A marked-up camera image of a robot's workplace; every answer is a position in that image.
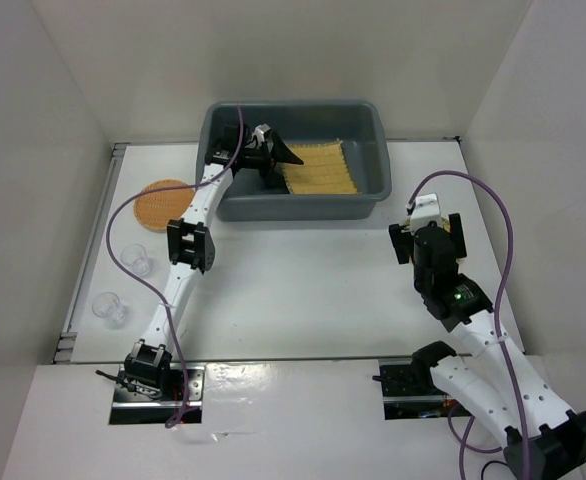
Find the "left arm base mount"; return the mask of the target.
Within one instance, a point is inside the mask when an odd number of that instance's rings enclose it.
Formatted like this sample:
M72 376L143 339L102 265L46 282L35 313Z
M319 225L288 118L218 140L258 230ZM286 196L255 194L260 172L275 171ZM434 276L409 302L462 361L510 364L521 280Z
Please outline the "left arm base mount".
M172 366L169 383L164 390L149 387L125 378L124 367L115 374L96 369L94 373L113 384L110 407L110 425L164 425L183 404L185 393L183 372ZM180 424L200 424L203 413L205 367L189 364L188 407L179 420Z

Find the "clear glass cup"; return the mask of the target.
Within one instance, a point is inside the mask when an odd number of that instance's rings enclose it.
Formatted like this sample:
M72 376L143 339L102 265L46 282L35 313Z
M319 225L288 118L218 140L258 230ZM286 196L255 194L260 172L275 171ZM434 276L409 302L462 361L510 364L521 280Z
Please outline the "clear glass cup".
M120 254L121 262L138 277L145 277L152 271L152 261L143 245L131 244Z
M103 292L95 297L91 310L112 328L120 328L125 324L127 309L120 297L113 292Z

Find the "square bamboo mat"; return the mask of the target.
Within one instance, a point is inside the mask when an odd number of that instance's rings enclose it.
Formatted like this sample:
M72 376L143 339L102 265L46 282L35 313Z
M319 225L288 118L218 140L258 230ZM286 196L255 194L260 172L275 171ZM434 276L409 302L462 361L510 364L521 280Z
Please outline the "square bamboo mat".
M342 141L288 144L303 165L282 164L288 192L293 195L355 195L359 193L344 156Z

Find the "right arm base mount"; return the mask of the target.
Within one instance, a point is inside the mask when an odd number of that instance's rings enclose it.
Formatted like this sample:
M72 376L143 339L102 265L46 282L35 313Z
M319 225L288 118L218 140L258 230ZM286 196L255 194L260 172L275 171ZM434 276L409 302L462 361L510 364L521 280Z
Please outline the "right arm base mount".
M453 397L420 380L409 358L380 360L372 380L380 387L387 421L469 415Z

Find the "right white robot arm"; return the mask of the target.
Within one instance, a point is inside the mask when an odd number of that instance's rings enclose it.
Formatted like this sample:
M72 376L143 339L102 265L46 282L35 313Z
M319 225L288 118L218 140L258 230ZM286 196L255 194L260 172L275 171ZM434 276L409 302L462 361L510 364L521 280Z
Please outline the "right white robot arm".
M414 288L427 311L478 362L475 373L443 341L412 355L411 381L457 400L497 440L518 479L559 479L586 462L586 411L577 412L538 374L481 287L459 270L465 257L459 215L450 225L429 219L412 230L392 224L389 236L401 264L413 267Z

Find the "orange round woven plate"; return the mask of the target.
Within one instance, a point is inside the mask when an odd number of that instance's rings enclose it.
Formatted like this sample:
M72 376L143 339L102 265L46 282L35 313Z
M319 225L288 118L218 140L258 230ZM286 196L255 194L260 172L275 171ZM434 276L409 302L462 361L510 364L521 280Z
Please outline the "orange round woven plate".
M190 206L194 191L176 179L163 179L147 185L144 195L134 201L138 223L153 232L164 232L170 220L179 219Z

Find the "yellow round woven plate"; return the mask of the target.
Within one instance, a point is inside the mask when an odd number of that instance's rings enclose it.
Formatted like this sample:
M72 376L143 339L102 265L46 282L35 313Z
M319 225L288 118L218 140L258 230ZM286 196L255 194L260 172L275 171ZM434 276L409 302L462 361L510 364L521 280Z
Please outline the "yellow round woven plate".
M420 266L438 266L467 257L461 216L428 216L408 223L412 238L412 260Z

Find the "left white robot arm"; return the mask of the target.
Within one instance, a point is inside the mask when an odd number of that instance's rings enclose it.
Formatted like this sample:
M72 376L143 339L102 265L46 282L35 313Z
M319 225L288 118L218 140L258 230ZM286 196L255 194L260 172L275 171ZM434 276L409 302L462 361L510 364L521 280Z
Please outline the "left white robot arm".
M210 232L214 213L234 176L251 169L263 179L279 164L301 165L280 135L266 124L254 129L230 125L205 155L200 183L191 204L167 225L168 279L153 318L124 361L127 382L149 399L157 400L179 390L186 376L171 371L177 352L176 324L194 287L211 269L215 247Z

